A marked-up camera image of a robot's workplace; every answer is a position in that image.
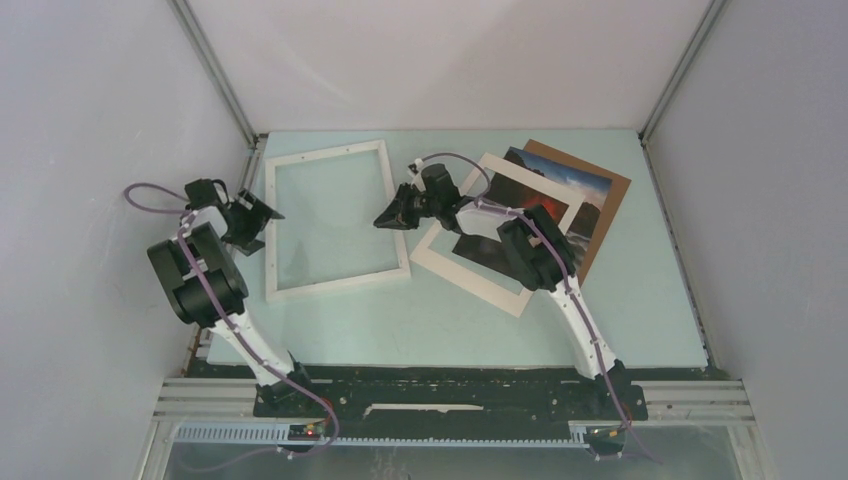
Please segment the sunset landscape photo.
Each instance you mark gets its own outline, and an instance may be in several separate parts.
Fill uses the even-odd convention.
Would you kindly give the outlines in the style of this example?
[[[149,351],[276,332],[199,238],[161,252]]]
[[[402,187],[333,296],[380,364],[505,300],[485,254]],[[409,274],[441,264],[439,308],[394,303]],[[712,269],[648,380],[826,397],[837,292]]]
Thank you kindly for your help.
[[[491,174],[489,191],[483,199],[512,208],[544,206],[554,221],[569,219],[565,236],[571,244],[578,278],[585,281],[601,245],[618,213],[629,180],[570,154],[527,143],[524,149],[509,148],[503,159],[583,197],[579,206],[543,194],[501,173]]]

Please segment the white photo mat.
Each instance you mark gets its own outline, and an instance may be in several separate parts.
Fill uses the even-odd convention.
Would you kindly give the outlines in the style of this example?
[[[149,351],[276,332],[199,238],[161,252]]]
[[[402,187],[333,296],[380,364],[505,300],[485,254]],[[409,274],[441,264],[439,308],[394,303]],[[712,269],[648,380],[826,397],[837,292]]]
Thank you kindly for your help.
[[[571,225],[577,209],[585,199],[585,196],[577,190],[549,180],[541,174],[533,173],[490,153],[485,153],[480,158],[478,165],[485,171],[490,170],[501,174],[566,204],[568,208],[558,224],[558,228],[563,233]],[[445,233],[445,230],[438,221],[434,221],[413,249],[410,260],[504,312],[520,317],[529,303],[533,291],[522,288],[519,292],[513,292],[488,277],[469,270],[465,265],[456,263],[451,258],[432,250],[431,244],[442,233]]]

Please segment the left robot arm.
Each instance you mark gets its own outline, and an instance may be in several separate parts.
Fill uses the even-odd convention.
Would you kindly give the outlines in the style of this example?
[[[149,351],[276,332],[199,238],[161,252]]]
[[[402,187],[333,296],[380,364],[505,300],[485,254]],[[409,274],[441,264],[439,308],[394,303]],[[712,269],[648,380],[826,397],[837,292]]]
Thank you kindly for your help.
[[[161,287],[180,321],[225,340],[253,372],[264,403],[304,416],[316,403],[305,367],[269,342],[246,305],[247,283],[231,253],[246,256],[265,244],[260,234],[282,214],[246,189],[229,194],[220,179],[184,187],[177,233],[147,251]]]

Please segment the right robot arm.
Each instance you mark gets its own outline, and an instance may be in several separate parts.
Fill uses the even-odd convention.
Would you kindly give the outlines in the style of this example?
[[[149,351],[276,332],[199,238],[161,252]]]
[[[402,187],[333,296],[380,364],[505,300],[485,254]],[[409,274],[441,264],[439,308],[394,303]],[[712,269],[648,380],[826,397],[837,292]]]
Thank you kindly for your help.
[[[583,408],[596,418],[610,416],[622,403],[618,387],[629,385],[631,376],[600,333],[579,286],[571,244],[548,211],[540,204],[510,208],[462,195],[440,163],[412,172],[421,181],[401,184],[373,226],[407,231],[434,218],[451,232],[498,242],[519,283],[546,292],[559,309],[575,369],[594,382],[581,392]]]

